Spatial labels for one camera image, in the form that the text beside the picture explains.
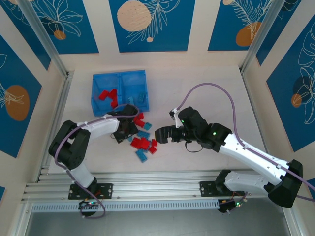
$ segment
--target blue tray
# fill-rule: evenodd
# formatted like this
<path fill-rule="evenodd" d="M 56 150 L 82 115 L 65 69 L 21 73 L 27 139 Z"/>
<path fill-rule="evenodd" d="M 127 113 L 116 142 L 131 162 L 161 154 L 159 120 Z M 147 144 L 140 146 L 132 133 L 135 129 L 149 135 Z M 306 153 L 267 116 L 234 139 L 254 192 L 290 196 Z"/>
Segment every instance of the blue tray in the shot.
<path fill-rule="evenodd" d="M 147 80 L 145 70 L 95 74 L 93 75 L 91 105 L 96 117 L 101 117 L 112 111 L 112 99 L 99 100 L 101 93 L 117 89 L 118 105 L 129 103 L 129 98 L 133 98 L 134 105 L 140 112 L 149 111 L 149 99 L 147 90 Z M 144 93 L 143 102 L 138 101 L 139 94 Z"/>

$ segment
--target wire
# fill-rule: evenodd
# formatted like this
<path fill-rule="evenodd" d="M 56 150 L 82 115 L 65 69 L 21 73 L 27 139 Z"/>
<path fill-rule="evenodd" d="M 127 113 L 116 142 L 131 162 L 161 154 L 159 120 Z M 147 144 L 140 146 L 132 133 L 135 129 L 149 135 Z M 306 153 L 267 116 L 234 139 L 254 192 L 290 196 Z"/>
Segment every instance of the wire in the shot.
<path fill-rule="evenodd" d="M 199 151 L 189 151 L 188 150 L 188 148 L 187 148 L 187 141 L 185 142 L 185 147 L 186 147 L 186 150 L 188 151 L 188 152 L 191 152 L 191 153 L 197 153 L 197 152 L 200 152 L 200 151 L 202 151 L 203 150 L 203 147 L 199 150 Z"/>
<path fill-rule="evenodd" d="M 119 107 L 122 107 L 122 106 L 126 106 L 127 104 L 122 104 L 122 105 L 119 105 L 117 106 L 115 109 L 119 108 Z M 55 153 L 55 157 L 54 157 L 54 160 L 55 160 L 55 164 L 61 168 L 63 168 L 65 170 L 65 172 L 70 176 L 70 178 L 74 181 L 74 183 L 76 183 L 80 188 L 82 188 L 85 192 L 87 192 L 92 198 L 94 198 L 97 203 L 103 208 L 103 214 L 100 215 L 100 216 L 94 216 L 94 217 L 85 217 L 83 214 L 82 214 L 82 210 L 83 208 L 80 209 L 80 214 L 82 217 L 86 218 L 86 219 L 100 219 L 102 217 L 105 216 L 105 212 L 106 212 L 106 209 L 105 209 L 105 206 L 104 204 L 93 194 L 91 193 L 87 188 L 83 187 L 78 181 L 76 181 L 76 179 L 74 178 L 74 176 L 71 174 L 70 170 L 68 170 L 68 168 L 60 163 L 58 163 L 58 156 L 59 156 L 59 152 L 61 150 L 61 148 L 63 147 L 63 145 L 65 144 L 65 142 L 68 140 L 68 138 L 74 134 L 77 130 L 87 126 L 87 125 L 90 125 L 90 124 L 94 124 L 94 123 L 97 123 L 99 121 L 102 121 L 102 120 L 105 120 L 105 119 L 117 119 L 117 118 L 133 118 L 133 117 L 136 117 L 137 115 L 139 115 L 139 109 L 136 107 L 136 106 L 133 106 L 135 109 L 137 109 L 137 114 L 135 115 L 131 115 L 131 116 L 115 116 L 115 117 L 101 117 L 101 118 L 98 118 L 98 119 L 95 119 L 95 120 L 92 120 L 92 121 L 89 121 L 89 122 L 86 122 L 84 124 L 81 124 L 77 127 L 75 127 L 73 130 L 71 130 L 66 136 L 65 138 L 61 141 L 60 145 L 58 146 L 57 148 L 57 151 Z"/>
<path fill-rule="evenodd" d="M 194 91 L 196 88 L 200 87 L 200 86 L 205 86 L 205 85 L 210 85 L 210 86 L 214 86 L 214 87 L 217 87 L 219 89 L 221 89 L 227 96 L 228 98 L 230 99 L 230 102 L 231 102 L 231 105 L 232 105 L 232 111 L 233 111 L 233 125 L 234 125 L 234 133 L 235 133 L 235 136 L 236 136 L 236 139 L 238 140 L 239 144 L 242 145 L 243 148 L 247 149 L 248 151 L 256 154 L 257 156 L 263 158 L 264 160 L 266 161 L 269 161 L 271 164 L 275 165 L 275 166 L 278 166 L 277 162 L 269 159 L 268 157 L 260 154 L 259 152 L 251 149 L 250 147 L 245 147 L 245 144 L 242 142 L 240 136 L 238 135 L 238 132 L 237 132 L 237 126 L 236 126 L 236 111 L 235 111 L 235 104 L 234 104 L 234 101 L 233 101 L 233 98 L 232 96 L 223 88 L 221 87 L 220 85 L 217 85 L 217 84 L 214 84 L 214 83 L 201 83 L 201 84 L 198 84 L 196 86 L 194 86 L 186 95 L 186 97 L 184 98 L 184 100 L 182 101 L 182 103 L 179 105 L 179 107 L 177 107 L 177 110 L 179 110 L 183 105 L 184 103 L 186 102 L 187 98 L 189 97 L 189 95 L 191 94 L 192 91 Z M 310 187 L 313 191 L 315 191 L 315 187 L 313 185 L 311 185 L 310 183 L 308 183 L 305 179 L 303 179 L 302 177 L 298 176 L 296 173 L 292 172 L 291 170 L 288 170 L 286 169 L 285 167 L 281 166 L 280 169 L 286 171 L 287 173 L 289 173 L 290 175 L 296 177 L 299 181 L 305 183 L 308 187 Z M 308 200 L 308 201 L 311 201 L 311 202 L 315 202 L 314 199 L 311 199 L 311 198 L 307 198 L 307 197 L 303 197 L 303 196 L 299 196 L 297 195 L 296 196 L 297 198 L 301 198 L 301 199 L 304 199 L 304 200 Z"/>

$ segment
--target red block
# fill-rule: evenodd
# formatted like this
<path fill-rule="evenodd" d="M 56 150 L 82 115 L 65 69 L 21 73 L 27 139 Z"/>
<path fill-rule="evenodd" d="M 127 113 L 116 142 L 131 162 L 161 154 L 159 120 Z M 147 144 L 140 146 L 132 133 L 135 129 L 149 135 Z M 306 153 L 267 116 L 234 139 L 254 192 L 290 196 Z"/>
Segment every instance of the red block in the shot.
<path fill-rule="evenodd" d="M 112 101 L 112 102 L 110 103 L 110 105 L 112 106 L 113 109 L 115 109 L 115 108 L 118 106 L 118 101 L 117 101 L 117 99 L 115 99 L 114 101 Z"/>
<path fill-rule="evenodd" d="M 146 138 L 144 137 L 141 138 L 140 143 L 141 143 L 140 149 L 143 149 L 143 150 L 147 150 L 150 145 L 150 141 L 146 140 Z"/>
<path fill-rule="evenodd" d="M 144 119 L 143 113 L 140 113 L 140 114 L 138 115 L 138 119 Z"/>
<path fill-rule="evenodd" d="M 158 145 L 158 142 L 155 139 L 152 139 L 151 145 L 156 147 Z"/>
<path fill-rule="evenodd" d="M 108 94 L 108 97 L 113 99 L 113 100 L 116 100 L 117 99 L 117 89 L 113 89 L 110 91 L 110 93 Z"/>
<path fill-rule="evenodd" d="M 106 91 L 106 90 L 104 90 L 104 91 L 102 92 L 102 94 L 101 94 L 98 98 L 99 98 L 101 101 L 105 101 L 105 99 L 107 98 L 108 94 L 109 94 L 109 92 Z"/>
<path fill-rule="evenodd" d="M 143 121 L 141 121 L 141 120 L 136 120 L 135 122 L 134 122 L 136 125 L 138 125 L 138 126 L 140 126 L 141 128 L 143 128 L 144 127 L 144 122 Z"/>
<path fill-rule="evenodd" d="M 154 154 L 156 151 L 157 151 L 157 149 L 156 149 L 154 146 L 151 146 L 151 147 L 149 148 L 149 152 L 150 152 L 151 154 Z"/>
<path fill-rule="evenodd" d="M 138 148 L 139 143 L 140 139 L 134 137 L 130 145 L 133 146 L 134 148 Z"/>

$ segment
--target work surface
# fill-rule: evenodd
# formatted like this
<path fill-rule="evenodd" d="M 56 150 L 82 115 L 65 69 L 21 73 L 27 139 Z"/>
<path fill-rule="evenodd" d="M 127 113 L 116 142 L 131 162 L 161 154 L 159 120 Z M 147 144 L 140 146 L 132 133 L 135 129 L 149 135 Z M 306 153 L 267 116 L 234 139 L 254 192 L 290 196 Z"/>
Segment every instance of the work surface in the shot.
<path fill-rule="evenodd" d="M 145 122 L 151 123 L 150 139 L 154 131 L 163 126 L 174 125 L 169 111 L 178 107 L 187 92 L 204 82 L 224 87 L 233 97 L 236 106 L 239 135 L 250 144 L 264 150 L 263 142 L 253 115 L 246 89 L 236 66 L 221 67 L 165 67 L 165 68 L 94 68 L 74 72 L 62 122 L 83 122 L 95 119 L 91 107 L 93 74 L 145 69 L 150 112 L 144 114 Z M 228 97 L 218 88 L 202 86 L 188 98 L 183 108 L 192 106 L 208 123 L 221 123 L 233 130 L 232 108 Z M 189 150 L 199 150 L 198 144 L 188 144 Z M 189 153 L 185 143 L 159 144 L 153 155 L 146 153 L 148 160 L 141 163 L 136 149 L 127 140 L 118 144 L 109 135 L 90 143 L 86 152 L 86 164 L 93 173 L 140 172 L 140 171 L 197 171 L 247 168 L 237 160 L 212 150 Z M 51 161 L 49 173 L 62 173 Z"/>

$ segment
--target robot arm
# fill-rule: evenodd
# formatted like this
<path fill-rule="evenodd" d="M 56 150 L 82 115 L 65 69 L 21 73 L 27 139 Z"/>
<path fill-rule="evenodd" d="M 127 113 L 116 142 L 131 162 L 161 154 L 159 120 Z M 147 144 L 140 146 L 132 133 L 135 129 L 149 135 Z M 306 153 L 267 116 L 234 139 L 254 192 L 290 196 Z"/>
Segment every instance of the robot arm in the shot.
<path fill-rule="evenodd" d="M 126 105 L 121 112 L 108 113 L 103 116 L 103 119 L 100 118 L 95 122 L 74 123 L 68 120 L 63 123 L 51 143 L 49 154 L 54 157 L 65 137 L 73 129 L 85 124 L 85 126 L 78 129 L 69 137 L 70 140 L 65 142 L 58 154 L 57 161 L 67 167 L 78 183 L 94 193 L 97 191 L 95 188 L 97 180 L 84 163 L 85 153 L 90 141 L 102 135 L 113 133 L 117 142 L 121 143 L 123 139 L 138 132 L 137 127 L 132 122 L 133 118 L 126 118 L 126 116 L 134 116 L 136 114 L 136 108 L 131 105 Z"/>
<path fill-rule="evenodd" d="M 167 143 L 168 138 L 171 138 L 172 142 L 196 141 L 203 148 L 236 158 L 259 173 L 245 175 L 230 170 L 221 171 L 215 185 L 223 196 L 230 191 L 258 193 L 268 195 L 274 203 L 282 207 L 292 207 L 302 182 L 281 167 L 302 177 L 300 162 L 292 160 L 287 163 L 241 140 L 245 144 L 243 147 L 230 129 L 218 123 L 208 124 L 192 107 L 180 112 L 174 109 L 170 115 L 175 120 L 175 125 L 162 127 L 155 132 L 159 143 Z M 249 151 L 249 148 L 276 162 L 277 166 Z"/>

